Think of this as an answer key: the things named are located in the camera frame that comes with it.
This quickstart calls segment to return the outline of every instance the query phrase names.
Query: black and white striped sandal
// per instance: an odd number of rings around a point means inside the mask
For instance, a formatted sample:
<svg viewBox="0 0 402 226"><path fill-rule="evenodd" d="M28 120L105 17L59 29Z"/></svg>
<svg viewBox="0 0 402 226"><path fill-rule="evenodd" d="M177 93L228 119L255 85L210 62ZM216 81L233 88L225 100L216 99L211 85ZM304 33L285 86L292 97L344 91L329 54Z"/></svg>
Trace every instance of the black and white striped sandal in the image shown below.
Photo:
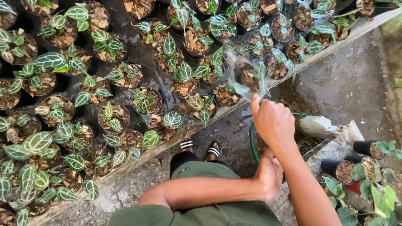
<svg viewBox="0 0 402 226"><path fill-rule="evenodd" d="M213 146L213 144L216 143L219 147L219 149L217 149L216 147ZM218 158L218 156L221 153L221 146L219 145L218 142L216 142L215 140L211 143L211 145L209 146L208 149L208 154L213 154L216 158Z"/></svg>
<svg viewBox="0 0 402 226"><path fill-rule="evenodd" d="M180 143L180 148L183 151L184 149L192 148L193 147L193 139L190 138L188 140L183 140Z"/></svg>

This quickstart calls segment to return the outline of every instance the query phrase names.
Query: forearm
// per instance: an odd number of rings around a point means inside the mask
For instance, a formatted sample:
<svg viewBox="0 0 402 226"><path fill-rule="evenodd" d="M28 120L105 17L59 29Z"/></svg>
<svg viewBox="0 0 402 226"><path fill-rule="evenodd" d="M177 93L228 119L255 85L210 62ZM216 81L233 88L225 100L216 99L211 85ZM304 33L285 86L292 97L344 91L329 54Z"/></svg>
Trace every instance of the forearm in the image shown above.
<svg viewBox="0 0 402 226"><path fill-rule="evenodd" d="M223 202L265 200L266 196L253 179L189 177L148 189L137 206L156 204L185 210Z"/></svg>
<svg viewBox="0 0 402 226"><path fill-rule="evenodd" d="M324 190L298 153L295 142L276 147L277 156L286 175L292 203L300 226L336 225L340 220Z"/></svg>

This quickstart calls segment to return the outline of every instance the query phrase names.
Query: concrete floor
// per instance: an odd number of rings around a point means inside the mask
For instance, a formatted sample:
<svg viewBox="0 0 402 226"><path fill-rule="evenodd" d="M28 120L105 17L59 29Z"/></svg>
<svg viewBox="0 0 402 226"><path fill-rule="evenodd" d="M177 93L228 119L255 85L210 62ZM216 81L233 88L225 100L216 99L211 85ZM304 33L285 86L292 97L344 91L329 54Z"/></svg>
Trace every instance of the concrete floor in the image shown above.
<svg viewBox="0 0 402 226"><path fill-rule="evenodd" d="M292 112L324 115L334 125L345 125L353 119L365 139L394 140L397 124L386 107L390 86L384 73L388 73L384 50L378 47L382 46L381 39L379 29L360 37L299 73L293 85L289 80L271 89L272 100L284 103ZM256 162L248 142L251 123L249 106L237 109L193 136L194 153L204 160L210 141L217 140L223 146L219 160L229 164L240 177L252 176ZM168 180L169 161L179 151L178 146L165 151L102 189L92 206L84 201L44 225L106 225L113 211L135 206L146 189ZM388 158L384 163L394 165L398 161Z"/></svg>

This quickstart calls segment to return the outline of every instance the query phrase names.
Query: human hand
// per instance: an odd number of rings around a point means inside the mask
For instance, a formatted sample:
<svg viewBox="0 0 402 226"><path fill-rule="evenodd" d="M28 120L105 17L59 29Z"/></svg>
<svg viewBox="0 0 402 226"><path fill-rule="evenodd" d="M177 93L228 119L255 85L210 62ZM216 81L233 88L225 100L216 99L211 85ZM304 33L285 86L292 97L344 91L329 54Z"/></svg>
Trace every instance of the human hand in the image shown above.
<svg viewBox="0 0 402 226"><path fill-rule="evenodd" d="M294 143L295 118L282 103L262 100L257 94L251 101L252 119L258 134L277 155L276 150L286 150L284 145Z"/></svg>
<svg viewBox="0 0 402 226"><path fill-rule="evenodd" d="M260 157L257 171L253 177L257 186L260 186L265 194L265 200L274 198L282 184L283 168L272 151L267 148Z"/></svg>

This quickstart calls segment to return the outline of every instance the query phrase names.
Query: person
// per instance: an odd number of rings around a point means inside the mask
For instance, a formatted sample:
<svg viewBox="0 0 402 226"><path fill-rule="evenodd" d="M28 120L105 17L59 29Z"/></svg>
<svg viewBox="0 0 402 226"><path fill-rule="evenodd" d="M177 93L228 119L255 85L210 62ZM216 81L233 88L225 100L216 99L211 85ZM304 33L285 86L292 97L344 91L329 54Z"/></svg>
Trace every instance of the person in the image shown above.
<svg viewBox="0 0 402 226"><path fill-rule="evenodd" d="M278 226L265 203L275 197L285 172L294 213L300 226L341 226L331 202L305 164L296 142L295 119L281 103L251 102L258 134L269 148L260 157L252 178L241 179L216 160L220 147L213 142L205 162L192 153L192 141L181 143L172 158L170 181L149 188L136 207L114 212L109 226Z"/></svg>

